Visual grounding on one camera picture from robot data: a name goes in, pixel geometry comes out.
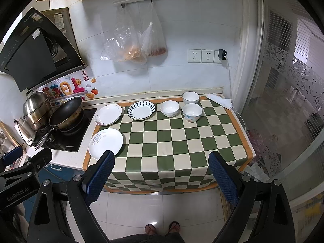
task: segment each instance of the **frying pan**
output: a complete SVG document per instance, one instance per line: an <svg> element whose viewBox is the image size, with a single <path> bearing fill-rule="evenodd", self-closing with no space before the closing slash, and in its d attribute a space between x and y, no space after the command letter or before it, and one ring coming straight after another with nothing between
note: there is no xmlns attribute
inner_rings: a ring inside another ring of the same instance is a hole
<svg viewBox="0 0 324 243"><path fill-rule="evenodd" d="M35 151L43 145L47 140L48 135L55 129L63 129L74 123L82 111L81 97L75 97L65 101L53 112L48 124L52 126L47 133L41 138L35 147Z"/></svg>

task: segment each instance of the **white countertop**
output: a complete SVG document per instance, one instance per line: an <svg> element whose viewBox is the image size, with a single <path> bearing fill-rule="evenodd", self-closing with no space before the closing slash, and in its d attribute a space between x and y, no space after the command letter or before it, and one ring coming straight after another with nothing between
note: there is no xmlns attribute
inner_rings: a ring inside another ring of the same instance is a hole
<svg viewBox="0 0 324 243"><path fill-rule="evenodd" d="M90 105L86 106L83 109L92 109L97 108L99 110L101 107L105 106L106 104L97 104L97 105ZM89 124L88 129L85 132L85 135L83 137L83 140L81 142L81 145L79 147L79 150L77 152L66 152L66 151L52 151L52 160L50 161L50 164L59 165L62 167L68 167L73 168L77 170L83 170L82 165L85 158L85 154L88 150L88 146L93 134L93 131L95 130L96 123L94 121L94 116ZM37 154L39 151L41 151L43 148L39 148L37 151L35 151L32 147L26 148L26 153L29 157L33 157L35 154Z"/></svg>

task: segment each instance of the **pan handle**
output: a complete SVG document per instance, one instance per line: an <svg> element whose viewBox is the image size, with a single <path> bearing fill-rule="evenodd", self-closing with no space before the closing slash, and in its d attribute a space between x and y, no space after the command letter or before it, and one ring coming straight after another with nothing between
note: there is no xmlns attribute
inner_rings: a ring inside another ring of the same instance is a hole
<svg viewBox="0 0 324 243"><path fill-rule="evenodd" d="M45 133L45 135L40 139L40 141L38 142L38 144L35 147L35 151L38 150L39 147L41 147L43 145L43 143L47 140L47 136L53 131L55 130L55 128L50 129L47 133Z"/></svg>

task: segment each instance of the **plastic bag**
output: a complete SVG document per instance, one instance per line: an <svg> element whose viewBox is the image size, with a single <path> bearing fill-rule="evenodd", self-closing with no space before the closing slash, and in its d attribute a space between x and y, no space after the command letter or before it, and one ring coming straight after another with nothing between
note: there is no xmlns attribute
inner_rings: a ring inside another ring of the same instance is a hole
<svg viewBox="0 0 324 243"><path fill-rule="evenodd" d="M100 59L146 63L146 56L141 52L139 34L127 5L124 5L124 8L117 7L115 30L106 40Z"/></svg>
<svg viewBox="0 0 324 243"><path fill-rule="evenodd" d="M166 52L166 42L163 37L162 26L158 15L150 2L148 14L144 20L147 29L141 36L141 51L147 56L159 56Z"/></svg>

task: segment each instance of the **checkered tablecloth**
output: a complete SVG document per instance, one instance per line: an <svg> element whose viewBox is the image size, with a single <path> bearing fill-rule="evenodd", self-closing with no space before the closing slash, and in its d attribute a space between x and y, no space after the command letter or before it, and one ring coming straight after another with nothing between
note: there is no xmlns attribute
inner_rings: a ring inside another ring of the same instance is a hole
<svg viewBox="0 0 324 243"><path fill-rule="evenodd" d="M124 137L107 187L125 191L197 189L215 183L208 156L218 151L226 162L242 165L247 153L225 109L210 100L200 100L203 115L187 122L182 109L176 117L165 117L161 104L147 120L134 121L123 107L122 116L110 126Z"/></svg>

